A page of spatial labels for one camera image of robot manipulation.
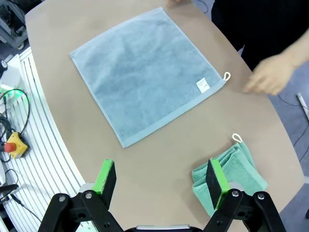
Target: floor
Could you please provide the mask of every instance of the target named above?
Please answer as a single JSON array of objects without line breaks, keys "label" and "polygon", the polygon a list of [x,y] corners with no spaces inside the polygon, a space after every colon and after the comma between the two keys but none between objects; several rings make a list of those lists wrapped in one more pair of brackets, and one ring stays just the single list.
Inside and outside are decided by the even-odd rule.
[{"label": "floor", "polygon": [[[193,0],[193,2],[211,18],[211,8],[214,0]],[[278,96],[269,96],[293,144],[307,129],[294,148],[298,159],[301,160],[300,164],[304,175],[309,176],[309,151],[306,152],[309,146],[309,129],[307,128],[309,121],[304,110],[299,106],[300,103],[296,97],[297,93],[302,94],[307,106],[309,106],[309,62],[294,72],[289,84],[280,93],[280,97],[284,101],[296,106],[288,105]],[[309,232],[309,219],[305,219],[308,209],[309,178],[307,178],[307,184],[303,185],[301,190],[280,213],[287,232]]]}]

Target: green towel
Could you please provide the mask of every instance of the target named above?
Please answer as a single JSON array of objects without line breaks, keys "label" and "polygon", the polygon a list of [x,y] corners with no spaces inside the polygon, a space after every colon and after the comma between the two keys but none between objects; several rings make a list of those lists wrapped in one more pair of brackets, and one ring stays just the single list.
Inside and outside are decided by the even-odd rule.
[{"label": "green towel", "polygon": [[[264,191],[266,181],[255,169],[249,149],[240,138],[240,143],[234,144],[230,149],[216,157],[218,159],[228,182],[241,184],[248,195]],[[193,192],[199,199],[206,212],[212,216],[215,212],[211,202],[210,193],[206,184],[207,163],[192,171],[194,184]]]}]

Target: table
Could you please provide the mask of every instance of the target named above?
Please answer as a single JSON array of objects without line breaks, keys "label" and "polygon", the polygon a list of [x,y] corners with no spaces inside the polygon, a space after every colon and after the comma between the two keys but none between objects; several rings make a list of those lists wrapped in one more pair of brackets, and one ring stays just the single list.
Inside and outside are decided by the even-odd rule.
[{"label": "table", "polygon": [[[70,52],[125,20],[162,6],[223,76],[216,94],[143,140],[123,149],[70,59]],[[164,0],[49,0],[26,15],[30,46],[48,105],[75,164],[93,182],[104,159],[115,161],[111,212],[124,229],[209,220],[192,192],[190,172],[232,144],[249,147],[280,211],[304,183],[289,137],[265,95],[244,94],[251,71],[224,35],[193,4]],[[231,231],[245,231],[240,221]]]}]

